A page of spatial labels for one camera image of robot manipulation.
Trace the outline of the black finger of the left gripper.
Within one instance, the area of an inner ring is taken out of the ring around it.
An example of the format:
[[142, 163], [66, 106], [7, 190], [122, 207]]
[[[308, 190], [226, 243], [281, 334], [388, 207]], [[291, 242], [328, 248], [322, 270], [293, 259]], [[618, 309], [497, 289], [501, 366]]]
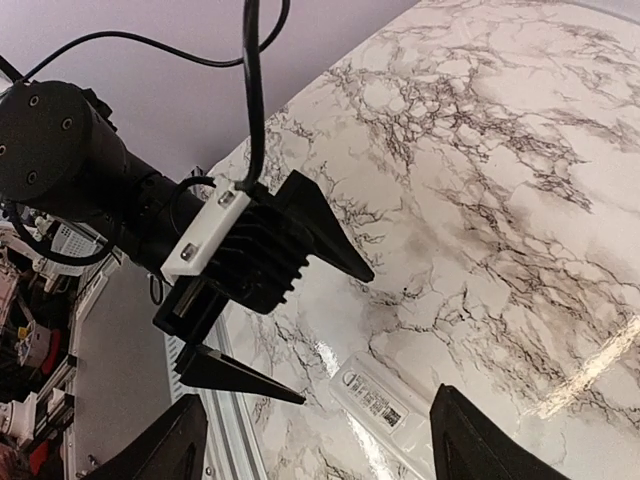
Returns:
[[189, 387], [256, 394], [293, 404], [304, 404], [298, 392], [206, 345], [186, 345], [174, 371]]
[[350, 242], [316, 182], [293, 170], [275, 200], [307, 229], [312, 255], [359, 281], [374, 279], [373, 270]]

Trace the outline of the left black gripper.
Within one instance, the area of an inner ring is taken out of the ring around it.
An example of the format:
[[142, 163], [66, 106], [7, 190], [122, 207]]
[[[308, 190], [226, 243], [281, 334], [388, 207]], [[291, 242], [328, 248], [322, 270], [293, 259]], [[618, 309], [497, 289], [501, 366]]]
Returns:
[[[61, 81], [17, 83], [1, 94], [1, 202], [33, 250], [63, 264], [92, 265], [112, 249], [152, 274], [203, 206], [190, 187], [129, 152], [91, 90]], [[106, 241], [97, 253], [67, 258], [34, 239], [18, 210], [30, 207], [83, 223]]]

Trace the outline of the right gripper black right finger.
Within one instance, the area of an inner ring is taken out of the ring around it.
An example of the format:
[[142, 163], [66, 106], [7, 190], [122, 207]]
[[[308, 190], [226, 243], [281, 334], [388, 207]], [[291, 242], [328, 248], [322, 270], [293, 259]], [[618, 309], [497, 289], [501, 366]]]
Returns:
[[438, 480], [567, 480], [519, 446], [451, 385], [439, 386], [430, 423]]

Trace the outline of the right gripper triangular left finger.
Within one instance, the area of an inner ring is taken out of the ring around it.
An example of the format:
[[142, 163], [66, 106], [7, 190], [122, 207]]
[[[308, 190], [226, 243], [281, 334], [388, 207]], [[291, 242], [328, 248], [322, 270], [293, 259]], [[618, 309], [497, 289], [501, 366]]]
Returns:
[[86, 477], [91, 480], [200, 479], [208, 419], [197, 394], [174, 403], [129, 446]]

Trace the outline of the white remote control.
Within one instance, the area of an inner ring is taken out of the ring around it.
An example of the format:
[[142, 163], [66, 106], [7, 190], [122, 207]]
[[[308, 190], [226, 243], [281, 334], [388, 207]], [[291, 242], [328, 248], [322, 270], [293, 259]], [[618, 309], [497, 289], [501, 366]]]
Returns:
[[366, 352], [349, 357], [330, 391], [388, 453], [419, 479], [434, 479], [435, 461], [426, 399]]

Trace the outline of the remote battery cover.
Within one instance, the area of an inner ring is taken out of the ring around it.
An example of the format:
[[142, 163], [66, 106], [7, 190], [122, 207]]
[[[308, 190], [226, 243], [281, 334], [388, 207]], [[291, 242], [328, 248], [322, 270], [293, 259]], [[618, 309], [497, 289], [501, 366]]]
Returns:
[[429, 432], [424, 403], [364, 352], [349, 357], [330, 381], [338, 403], [378, 436], [409, 438]]

